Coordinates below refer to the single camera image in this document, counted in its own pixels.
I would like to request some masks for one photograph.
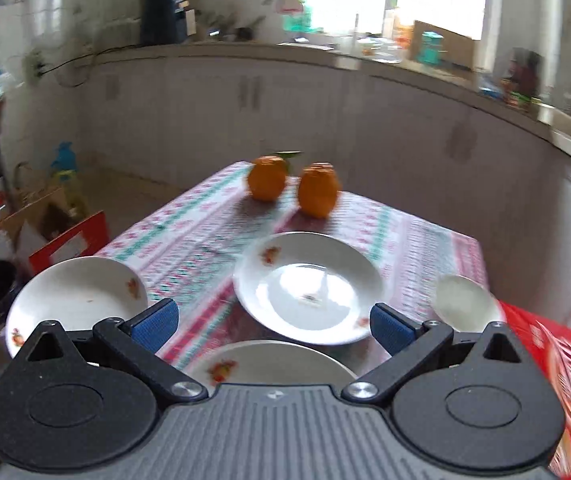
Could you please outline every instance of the orange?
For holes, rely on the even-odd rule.
[[[331,164],[316,162],[301,173],[299,206],[314,218],[327,218],[337,204],[341,183]]]
[[[248,187],[252,197],[262,202],[274,202],[285,189],[287,165],[276,155],[260,156],[248,174]]]

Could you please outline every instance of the cabinet handle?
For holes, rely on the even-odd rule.
[[[238,109],[243,110],[248,105],[248,78],[241,76],[238,84]]]
[[[252,93],[252,109],[258,111],[261,108],[261,92],[263,82],[259,76],[254,78],[254,92]]]

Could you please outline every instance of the white plate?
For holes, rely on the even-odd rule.
[[[14,300],[6,321],[6,346],[14,357],[46,319],[65,330],[90,330],[106,317],[130,319],[148,307],[148,295],[130,267],[86,256],[56,264],[31,280]]]
[[[222,382],[240,384],[331,384],[340,392],[357,378],[321,352],[282,341],[243,341],[195,360],[184,372],[212,394]]]
[[[370,333],[383,294],[379,272],[355,248],[307,232],[259,240],[234,269],[239,301],[259,323],[296,341],[352,343]]]
[[[492,321],[505,322],[497,298],[478,283],[455,274],[437,281],[432,308],[458,332],[483,332]]]

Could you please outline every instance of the tablecloth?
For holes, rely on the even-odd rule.
[[[319,232],[357,248],[379,269],[385,301],[418,321],[435,316],[430,302],[438,276],[461,274],[486,286],[481,247],[473,238],[348,192],[327,221],[310,219],[298,211],[296,179],[275,204],[253,200],[246,187],[249,168],[247,162],[224,168],[99,252],[140,275],[150,304],[162,298],[178,304],[179,329],[158,352],[175,367],[231,342],[280,338],[245,313],[232,283],[236,258],[275,232]],[[315,348],[357,374],[388,357],[372,337]]]

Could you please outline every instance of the cabinet door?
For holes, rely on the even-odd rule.
[[[249,80],[242,62],[168,60],[168,155],[171,182],[192,187],[221,168],[260,153],[252,142]]]
[[[263,150],[303,152],[291,161],[294,174],[312,162],[337,164],[342,75],[331,68],[255,62],[250,105]]]
[[[443,147],[464,117],[464,105],[374,77],[363,82],[361,92],[353,145],[346,152],[346,189],[446,224],[440,210],[451,190],[440,180]]]
[[[550,159],[507,258],[506,301],[571,326],[571,159]]]
[[[491,285],[501,284],[507,248],[554,148],[489,114],[406,85],[369,78],[362,94],[346,152],[352,156],[347,189],[476,238]]]
[[[98,66],[84,94],[86,143],[117,171],[165,180],[159,150],[166,129],[159,60]]]

